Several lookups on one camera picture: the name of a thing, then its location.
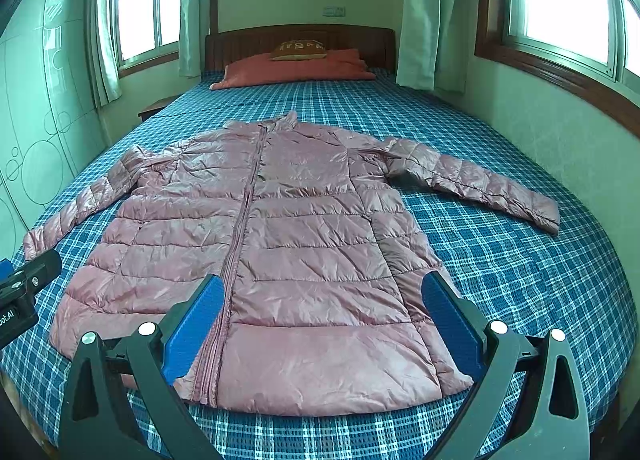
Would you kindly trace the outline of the green curtain left of headboard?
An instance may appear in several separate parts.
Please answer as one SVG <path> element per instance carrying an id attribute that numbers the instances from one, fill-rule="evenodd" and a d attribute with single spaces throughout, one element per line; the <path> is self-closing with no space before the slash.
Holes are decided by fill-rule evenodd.
<path id="1" fill-rule="evenodd" d="M 200 27 L 200 0 L 180 0 L 180 76 L 195 78 L 201 73 Z"/>

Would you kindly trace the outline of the small brown embroidered cushion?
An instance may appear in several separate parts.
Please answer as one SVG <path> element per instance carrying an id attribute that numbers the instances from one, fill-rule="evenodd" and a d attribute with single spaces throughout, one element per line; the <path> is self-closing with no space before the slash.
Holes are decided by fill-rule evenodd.
<path id="1" fill-rule="evenodd" d="M 289 40 L 270 54 L 272 61 L 296 61 L 326 58 L 326 48 L 317 40 Z"/>

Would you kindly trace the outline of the green curtain of headboard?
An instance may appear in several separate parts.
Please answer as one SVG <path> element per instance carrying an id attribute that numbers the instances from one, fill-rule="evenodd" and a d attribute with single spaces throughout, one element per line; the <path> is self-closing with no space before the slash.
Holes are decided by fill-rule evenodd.
<path id="1" fill-rule="evenodd" d="M 200 27 L 200 0 L 180 0 L 180 76 L 195 78 L 201 73 Z"/>
<path id="2" fill-rule="evenodd" d="M 396 82 L 461 94 L 466 78 L 463 0 L 404 0 Z"/>

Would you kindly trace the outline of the right window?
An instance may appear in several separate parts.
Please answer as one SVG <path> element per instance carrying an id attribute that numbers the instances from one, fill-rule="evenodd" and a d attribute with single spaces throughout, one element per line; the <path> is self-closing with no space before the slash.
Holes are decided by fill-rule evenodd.
<path id="1" fill-rule="evenodd" d="M 474 54 L 639 133 L 639 0 L 478 0 Z"/>

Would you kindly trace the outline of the green curtain right of headboard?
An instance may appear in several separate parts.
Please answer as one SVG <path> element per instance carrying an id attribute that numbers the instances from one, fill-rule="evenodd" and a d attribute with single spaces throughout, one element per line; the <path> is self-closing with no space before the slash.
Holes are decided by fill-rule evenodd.
<path id="1" fill-rule="evenodd" d="M 463 0 L 404 0 L 396 82 L 461 94 L 466 78 Z"/>

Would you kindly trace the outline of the blue plaid bed sheet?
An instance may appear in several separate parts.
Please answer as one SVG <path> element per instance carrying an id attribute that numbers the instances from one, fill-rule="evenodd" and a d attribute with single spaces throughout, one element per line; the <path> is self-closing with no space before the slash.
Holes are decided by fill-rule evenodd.
<path id="1" fill-rule="evenodd" d="M 294 110 L 298 120 L 331 124 L 376 138 L 410 138 L 442 154 L 478 163 L 558 202 L 559 235 L 459 201 L 402 190 L 454 283 L 487 316 L 518 333 L 565 331 L 582 379 L 595 431 L 620 389 L 638 339 L 637 312 L 612 242 L 596 218 L 551 175 L 483 121 L 446 102 L 408 90 L 390 72 L 374 81 L 284 83 L 209 90 L 211 73 L 170 106 L 105 150 L 55 198 L 39 225 L 106 173 L 129 147 L 162 150 L 172 142 Z M 57 247 L 61 276 L 37 296 L 38 324 L 1 352 L 1 373 L 17 388 L 46 437 L 56 444 L 70 363 L 49 344 L 49 330 L 68 280 L 85 263 L 119 202 L 93 215 Z M 253 417 L 203 406 L 190 413 L 228 459 L 419 459 L 434 444 L 464 393 L 428 405 L 367 417 Z"/>

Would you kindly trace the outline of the white patterned wardrobe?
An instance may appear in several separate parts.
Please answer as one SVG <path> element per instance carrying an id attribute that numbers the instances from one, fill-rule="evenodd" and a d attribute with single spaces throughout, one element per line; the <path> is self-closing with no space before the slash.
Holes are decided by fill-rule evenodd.
<path id="1" fill-rule="evenodd" d="M 106 147 L 86 0 L 21 0 L 1 35 L 1 254 Z"/>

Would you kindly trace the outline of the dark wooden headboard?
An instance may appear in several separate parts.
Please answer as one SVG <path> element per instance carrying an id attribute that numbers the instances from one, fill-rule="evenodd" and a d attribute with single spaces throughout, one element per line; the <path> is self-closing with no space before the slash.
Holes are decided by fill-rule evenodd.
<path id="1" fill-rule="evenodd" d="M 303 42 L 315 42 L 325 50 L 354 48 L 369 67 L 389 72 L 395 72 L 397 68 L 396 40 L 392 29 L 350 24 L 278 24 L 207 35 L 204 69 L 221 72 L 237 60 L 270 54 L 282 44 L 294 47 Z"/>

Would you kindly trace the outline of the dark wooden nightstand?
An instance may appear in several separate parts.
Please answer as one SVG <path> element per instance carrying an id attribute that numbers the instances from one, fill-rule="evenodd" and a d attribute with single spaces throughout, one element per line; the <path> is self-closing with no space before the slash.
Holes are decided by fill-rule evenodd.
<path id="1" fill-rule="evenodd" d="M 163 108 L 168 107 L 172 102 L 174 102 L 178 96 L 170 96 L 153 102 L 151 105 L 144 107 L 141 111 L 138 112 L 138 117 L 141 122 L 148 120 L 151 116 L 155 116 L 157 113 L 163 110 Z"/>

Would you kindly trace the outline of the green curtain far left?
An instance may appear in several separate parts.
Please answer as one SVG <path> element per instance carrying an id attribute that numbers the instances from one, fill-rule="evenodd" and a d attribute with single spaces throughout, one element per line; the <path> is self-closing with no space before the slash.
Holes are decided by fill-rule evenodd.
<path id="1" fill-rule="evenodd" d="M 87 0 L 86 43 L 92 94 L 98 108 L 122 96 L 111 30 L 111 0 Z"/>

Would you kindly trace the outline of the pink quilted down jacket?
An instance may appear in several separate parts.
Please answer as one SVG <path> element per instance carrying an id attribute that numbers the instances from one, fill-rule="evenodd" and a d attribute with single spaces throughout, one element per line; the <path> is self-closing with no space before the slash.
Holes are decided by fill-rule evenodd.
<path id="1" fill-rule="evenodd" d="M 231 122 L 160 152 L 130 148 L 25 236 L 35 258 L 117 210 L 65 288 L 51 344 L 70 357 L 87 331 L 126 336 L 212 274 L 224 305 L 176 381 L 189 402 L 324 417 L 458 394 L 472 381 L 421 298 L 423 277 L 445 267 L 395 178 L 559 230 L 554 200 L 414 140 L 295 113 Z"/>

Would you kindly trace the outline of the white wall socket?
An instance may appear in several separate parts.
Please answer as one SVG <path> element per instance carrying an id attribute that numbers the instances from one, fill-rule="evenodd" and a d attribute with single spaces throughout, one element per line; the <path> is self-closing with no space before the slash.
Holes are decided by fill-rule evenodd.
<path id="1" fill-rule="evenodd" d="M 326 6 L 322 9 L 322 16 L 328 18 L 342 18 L 346 16 L 346 8 L 344 6 Z"/>

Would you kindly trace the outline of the red pillow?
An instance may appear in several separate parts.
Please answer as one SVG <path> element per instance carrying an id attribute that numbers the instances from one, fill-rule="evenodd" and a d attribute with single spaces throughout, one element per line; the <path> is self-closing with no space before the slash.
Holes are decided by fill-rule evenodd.
<path id="1" fill-rule="evenodd" d="M 268 54 L 244 58 L 228 64 L 224 78 L 211 90 L 303 81 L 372 81 L 375 75 L 360 58 L 356 48 L 329 50 L 319 59 L 274 61 Z"/>

